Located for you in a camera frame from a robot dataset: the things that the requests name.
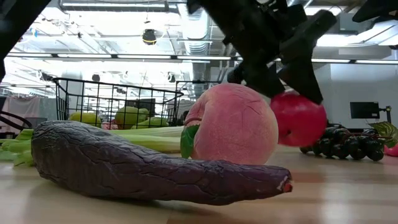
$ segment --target apple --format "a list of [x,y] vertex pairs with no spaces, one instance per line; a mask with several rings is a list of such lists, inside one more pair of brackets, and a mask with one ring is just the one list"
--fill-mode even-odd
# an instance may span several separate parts
[[271,99],[278,122],[278,143],[292,147],[312,146],[325,132],[327,118],[318,105],[296,91],[287,90]]

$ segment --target black wire basket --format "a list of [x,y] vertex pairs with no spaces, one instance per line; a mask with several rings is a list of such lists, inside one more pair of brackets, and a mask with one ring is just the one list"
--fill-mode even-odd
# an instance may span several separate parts
[[104,129],[141,129],[177,125],[180,91],[54,78],[58,120]]

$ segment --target monitor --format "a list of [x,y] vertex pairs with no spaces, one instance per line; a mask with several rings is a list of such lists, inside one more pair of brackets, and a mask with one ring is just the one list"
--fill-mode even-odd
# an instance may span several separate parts
[[378,102],[350,102],[351,119],[379,119]]

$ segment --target pink peach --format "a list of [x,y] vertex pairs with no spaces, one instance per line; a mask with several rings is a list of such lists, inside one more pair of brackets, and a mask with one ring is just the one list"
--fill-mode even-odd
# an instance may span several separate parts
[[244,85],[210,88],[192,106],[185,124],[200,125],[192,159],[260,165],[278,142],[274,113],[259,93]]

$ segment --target grape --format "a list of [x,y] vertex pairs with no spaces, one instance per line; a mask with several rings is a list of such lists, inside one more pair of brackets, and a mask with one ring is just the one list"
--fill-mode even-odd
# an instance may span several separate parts
[[343,147],[343,145],[341,145],[341,144],[335,144],[332,147],[331,152],[334,156],[337,156],[340,159],[345,159],[345,158],[347,158],[347,156],[349,156],[348,149]]
[[378,131],[376,129],[367,129],[367,130],[363,131],[363,134],[376,135],[376,134],[379,134],[379,133],[378,133]]
[[363,143],[360,143],[359,145],[362,146],[361,149],[366,153],[368,157],[374,151],[383,151],[384,149],[384,145],[374,139],[365,139]]
[[369,157],[369,159],[377,162],[377,161],[380,161],[384,157],[384,152],[382,150],[376,150],[370,154],[367,154],[367,156]]
[[338,128],[334,130],[333,142],[340,143],[347,134],[349,134],[349,131],[345,128]]
[[365,158],[366,154],[364,151],[362,151],[361,149],[354,149],[352,148],[351,150],[349,150],[349,155],[354,159],[354,160],[361,160],[363,158]]
[[313,152],[316,156],[319,156],[319,155],[322,153],[322,150],[321,150],[321,148],[320,148],[320,146],[319,146],[319,141],[317,141],[317,143],[315,143],[315,144],[312,146],[312,152]]
[[323,155],[325,155],[326,157],[332,156],[331,147],[332,147],[332,143],[331,143],[330,139],[322,139],[321,141],[319,141],[319,148],[320,148],[321,152],[323,153]]
[[372,141],[372,140],[373,140],[373,138],[371,138],[369,136],[360,136],[360,137],[358,137],[359,148],[366,150],[368,142]]
[[343,147],[346,148],[348,151],[351,149],[359,148],[359,141],[356,136],[350,136],[348,139],[344,141]]
[[331,139],[333,138],[333,132],[337,129],[337,127],[326,128],[323,133],[321,139]]
[[311,151],[311,147],[300,147],[300,151],[304,154]]

